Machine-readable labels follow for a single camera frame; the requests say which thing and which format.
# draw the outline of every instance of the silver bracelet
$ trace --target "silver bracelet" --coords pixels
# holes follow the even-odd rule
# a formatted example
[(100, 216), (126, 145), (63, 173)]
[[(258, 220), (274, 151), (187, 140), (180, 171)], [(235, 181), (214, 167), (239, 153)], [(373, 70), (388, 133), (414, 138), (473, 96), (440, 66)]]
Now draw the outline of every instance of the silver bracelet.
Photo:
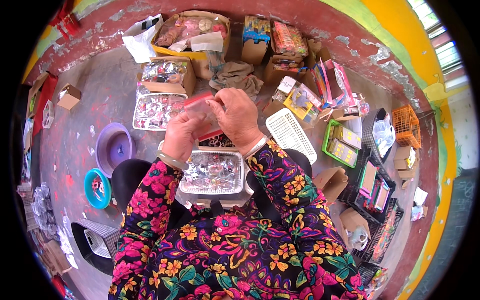
[(254, 155), (260, 148), (262, 148), (267, 142), (268, 142), (268, 137), (264, 134), (263, 137), (258, 141), (258, 143), (253, 146), (253, 148), (243, 156), (243, 159), (247, 159)]
[(188, 164), (186, 162), (181, 162), (170, 155), (166, 155), (165, 153), (162, 152), (162, 150), (157, 150), (156, 156), (160, 158), (161, 161), (163, 161), (165, 164), (168, 164), (172, 167), (176, 167), (177, 169), (180, 170), (187, 170), (188, 169)]

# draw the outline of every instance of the teal plastic bowl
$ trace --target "teal plastic bowl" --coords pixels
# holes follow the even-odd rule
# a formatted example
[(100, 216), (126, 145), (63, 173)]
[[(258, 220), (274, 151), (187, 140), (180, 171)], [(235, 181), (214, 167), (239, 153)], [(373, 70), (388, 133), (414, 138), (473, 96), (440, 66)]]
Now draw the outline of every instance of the teal plastic bowl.
[[(92, 182), (97, 177), (100, 177), (103, 183), (103, 187), (105, 189), (105, 196), (102, 197), (100, 195), (100, 200), (95, 197), (92, 189)], [(110, 199), (112, 198), (112, 186), (110, 185), (110, 181), (108, 178), (103, 175), (102, 171), (98, 168), (93, 168), (87, 172), (84, 179), (84, 190), (85, 196), (87, 197), (88, 202), (97, 209), (104, 209), (110, 204)]]

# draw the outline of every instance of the concrete floor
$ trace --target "concrete floor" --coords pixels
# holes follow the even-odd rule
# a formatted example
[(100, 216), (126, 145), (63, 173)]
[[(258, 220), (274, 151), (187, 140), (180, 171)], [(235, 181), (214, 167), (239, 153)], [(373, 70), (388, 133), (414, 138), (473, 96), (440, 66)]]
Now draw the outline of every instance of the concrete floor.
[[(240, 39), (232, 39), (227, 60), (240, 59), (240, 43)], [(82, 219), (82, 213), (85, 213), (88, 219), (112, 227), (120, 227), (122, 215), (117, 208), (109, 206), (104, 210), (97, 210), (92, 208), (86, 200), (83, 189), (84, 176), (89, 169), (96, 168), (95, 156), (90, 156), (87, 147), (95, 148), (98, 134), (107, 124), (120, 122), (130, 130), (136, 142), (136, 157), (148, 161), (155, 159), (157, 145), (163, 140), (164, 133), (132, 129), (136, 75), (139, 71), (139, 65), (134, 62), (126, 48), (120, 47), (96, 55), (59, 75), (54, 95), (57, 95), (66, 83), (70, 83), (82, 91), (82, 99), (71, 111), (55, 106), (54, 123), (50, 129), (43, 130), (41, 137), (41, 179), (49, 184), (54, 194), (53, 206), (56, 219), (61, 219), (62, 210), (65, 207), (71, 221)], [(255, 71), (259, 76), (261, 72), (261, 67)], [(363, 93), (371, 110), (383, 107), (391, 112), (392, 108), (401, 106), (396, 98), (372, 82), (348, 70), (347, 75), (352, 91)], [(201, 92), (206, 88), (207, 81), (199, 80), (195, 92)], [(256, 100), (259, 110), (266, 104), (274, 89), (275, 87), (262, 89)], [(91, 125), (94, 125), (96, 131), (93, 137), (90, 133)], [(259, 125), (265, 130), (261, 112)], [(305, 132), (318, 154), (318, 159), (312, 166), (314, 176), (325, 168), (341, 165), (321, 151), (325, 127), (326, 122), (320, 121), (315, 128)], [(382, 261), (382, 266), (389, 268), (389, 273), (394, 272), (407, 242), (411, 226), (409, 220), (411, 202), (418, 185), (417, 174), (414, 182), (407, 189), (400, 189), (401, 180), (393, 166), (395, 151), (396, 144), (384, 166), (397, 184), (398, 188), (393, 197), (398, 199), (405, 213)], [(179, 193), (177, 199), (190, 200), (190, 197), (191, 195)], [(223, 197), (223, 199), (245, 200), (246, 197), (247, 195), (242, 193), (228, 198)], [(340, 202), (331, 205), (334, 223), (346, 208), (347, 206)], [(79, 269), (71, 270), (69, 276), (86, 299), (103, 299), (108, 292), (111, 277), (89, 265), (81, 257), (73, 239), (71, 244)]]

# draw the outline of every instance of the orange plastic crate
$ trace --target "orange plastic crate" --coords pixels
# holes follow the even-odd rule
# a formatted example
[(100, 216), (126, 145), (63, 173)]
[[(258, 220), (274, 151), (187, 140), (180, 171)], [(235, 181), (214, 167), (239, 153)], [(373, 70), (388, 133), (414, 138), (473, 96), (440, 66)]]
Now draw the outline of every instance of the orange plastic crate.
[(392, 110), (396, 142), (400, 146), (421, 148), (420, 122), (410, 105)]

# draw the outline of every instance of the white crate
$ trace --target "white crate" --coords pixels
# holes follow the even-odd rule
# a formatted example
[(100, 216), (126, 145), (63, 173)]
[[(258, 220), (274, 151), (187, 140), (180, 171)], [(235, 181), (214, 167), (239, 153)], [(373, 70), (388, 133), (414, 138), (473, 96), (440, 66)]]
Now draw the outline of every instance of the white crate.
[[(145, 94), (145, 95), (142, 95), (142, 96), (139, 97), (139, 98), (146, 97), (146, 96), (153, 96), (153, 95), (173, 95), (173, 96), (184, 97), (185, 99), (188, 98), (187, 94), (175, 94), (175, 93), (167, 93), (167, 92)], [(140, 100), (140, 99), (137, 99), (137, 102), (135, 103), (135, 109), (133, 110), (132, 127), (133, 127), (134, 129), (138, 129), (138, 130), (167, 131), (166, 128), (164, 128), (164, 129), (163, 129), (163, 128), (140, 128), (140, 127), (136, 127), (136, 126), (135, 126), (135, 118), (136, 118), (136, 116), (137, 116), (137, 107), (138, 107), (138, 104), (139, 104), (139, 100)]]
[(303, 153), (311, 165), (317, 160), (315, 149), (290, 109), (282, 108), (271, 115), (265, 125), (281, 148)]
[(47, 100), (45, 107), (43, 108), (43, 121), (42, 127), (43, 128), (50, 128), (53, 123), (53, 102)]
[(243, 181), (244, 181), (244, 175), (243, 175), (243, 158), (241, 157), (241, 154), (238, 152), (229, 152), (229, 151), (203, 151), (203, 150), (195, 150), (192, 151), (192, 154), (195, 153), (211, 153), (211, 154), (218, 154), (218, 155), (232, 155), (236, 157), (237, 164), (240, 168), (240, 174), (237, 178), (237, 182), (235, 183), (235, 186), (231, 189), (228, 190), (222, 190), (222, 189), (198, 189), (194, 186), (185, 186), (186, 179), (185, 176), (182, 178), (179, 184), (180, 191), (189, 193), (189, 194), (199, 194), (199, 195), (226, 195), (226, 194), (237, 194), (243, 190)]
[(101, 236), (89, 229), (84, 229), (84, 234), (93, 253), (101, 257), (112, 258)]

